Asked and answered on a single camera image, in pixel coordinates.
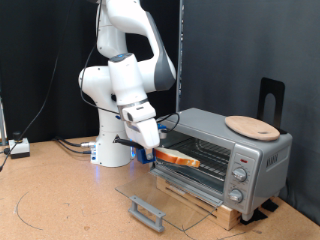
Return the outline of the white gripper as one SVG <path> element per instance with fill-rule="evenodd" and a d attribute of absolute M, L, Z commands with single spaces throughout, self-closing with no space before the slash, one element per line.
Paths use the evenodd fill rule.
<path fill-rule="evenodd" d="M 146 148 L 147 160 L 154 157 L 153 149 L 159 145 L 160 137 L 157 123 L 154 118 L 141 122 L 124 122 L 126 134 L 129 139 Z"/>

